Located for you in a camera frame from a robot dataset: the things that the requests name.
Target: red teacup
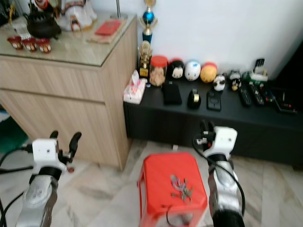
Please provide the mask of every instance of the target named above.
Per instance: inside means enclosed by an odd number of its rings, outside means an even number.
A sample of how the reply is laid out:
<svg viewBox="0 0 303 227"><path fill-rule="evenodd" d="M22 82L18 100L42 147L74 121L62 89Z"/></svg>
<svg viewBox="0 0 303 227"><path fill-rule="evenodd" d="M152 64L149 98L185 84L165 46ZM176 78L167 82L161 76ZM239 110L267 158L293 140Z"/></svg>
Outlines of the red teacup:
<svg viewBox="0 0 303 227"><path fill-rule="evenodd" d="M11 36L8 38L8 41L10 44L16 49L16 50L22 50L23 45L21 43L21 37L20 36Z"/></svg>
<svg viewBox="0 0 303 227"><path fill-rule="evenodd" d="M35 52L37 50L35 38L24 39L22 40L22 43L30 52Z"/></svg>
<svg viewBox="0 0 303 227"><path fill-rule="evenodd" d="M36 44L39 47L39 50L43 53L49 53L51 51L49 39L39 39L36 41Z"/></svg>

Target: green mat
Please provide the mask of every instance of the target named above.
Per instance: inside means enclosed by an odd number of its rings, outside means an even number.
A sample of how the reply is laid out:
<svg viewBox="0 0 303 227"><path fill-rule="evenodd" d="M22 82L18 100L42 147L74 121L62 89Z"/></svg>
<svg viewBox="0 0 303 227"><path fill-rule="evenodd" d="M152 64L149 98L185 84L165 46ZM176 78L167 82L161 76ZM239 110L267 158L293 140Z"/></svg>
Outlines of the green mat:
<svg viewBox="0 0 303 227"><path fill-rule="evenodd" d="M27 139L27 135L11 117L0 122L0 153L21 147Z"/></svg>

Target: glass countertop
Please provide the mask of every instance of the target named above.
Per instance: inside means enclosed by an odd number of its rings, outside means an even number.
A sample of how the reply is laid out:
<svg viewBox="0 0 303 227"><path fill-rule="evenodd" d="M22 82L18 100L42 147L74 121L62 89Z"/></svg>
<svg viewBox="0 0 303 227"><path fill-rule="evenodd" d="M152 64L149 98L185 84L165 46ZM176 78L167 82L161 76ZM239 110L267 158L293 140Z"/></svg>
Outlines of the glass countertop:
<svg viewBox="0 0 303 227"><path fill-rule="evenodd" d="M36 52L30 52L26 49L15 50L7 41L7 38L12 35L17 35L17 33L10 24L6 24L0 28L0 55L101 66L132 21L137 17L135 14L129 14L126 22L122 24L122 29L110 44L98 44L88 42L87 39L90 38L106 20L110 20L110 15L113 13L96 13L98 19L93 23L91 29L78 32L62 31L62 34L58 36L58 40L52 38L50 42L52 51L50 53L42 53L39 50Z"/></svg>

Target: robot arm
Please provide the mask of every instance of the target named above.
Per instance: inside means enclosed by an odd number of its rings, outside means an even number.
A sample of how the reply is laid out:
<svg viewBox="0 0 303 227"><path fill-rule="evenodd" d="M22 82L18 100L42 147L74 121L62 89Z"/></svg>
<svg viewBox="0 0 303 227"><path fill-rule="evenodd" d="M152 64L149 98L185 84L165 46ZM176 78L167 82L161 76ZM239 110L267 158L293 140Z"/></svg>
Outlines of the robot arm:
<svg viewBox="0 0 303 227"><path fill-rule="evenodd" d="M214 127L211 123L209 127L203 123L201 128L201 137L195 138L193 145L196 152L209 164L209 209L214 227L244 227L244 193L229 161L237 132L227 127ZM203 153L198 150L197 145L203 146ZM238 188L243 210L237 195Z"/></svg>
<svg viewBox="0 0 303 227"><path fill-rule="evenodd" d="M35 167L29 187L23 194L23 206L16 227L50 227L53 206L57 201L58 180L66 172L66 163L75 156L81 133L70 142L70 152L59 150L58 132L50 139L37 139L32 144Z"/></svg>

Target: red plastic stool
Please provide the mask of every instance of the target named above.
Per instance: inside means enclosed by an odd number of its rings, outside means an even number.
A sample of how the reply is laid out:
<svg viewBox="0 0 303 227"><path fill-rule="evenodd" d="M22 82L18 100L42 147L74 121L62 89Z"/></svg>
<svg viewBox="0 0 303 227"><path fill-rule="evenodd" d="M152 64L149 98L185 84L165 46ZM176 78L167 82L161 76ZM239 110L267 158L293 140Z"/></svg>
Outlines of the red plastic stool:
<svg viewBox="0 0 303 227"><path fill-rule="evenodd" d="M172 193L179 193L172 185L171 176L187 179L187 188L193 187L191 202ZM187 227L197 226L207 207L207 195L195 158L189 153L164 153L148 156L141 169L138 187L140 192L139 227L156 227L166 223L166 214L191 214Z"/></svg>

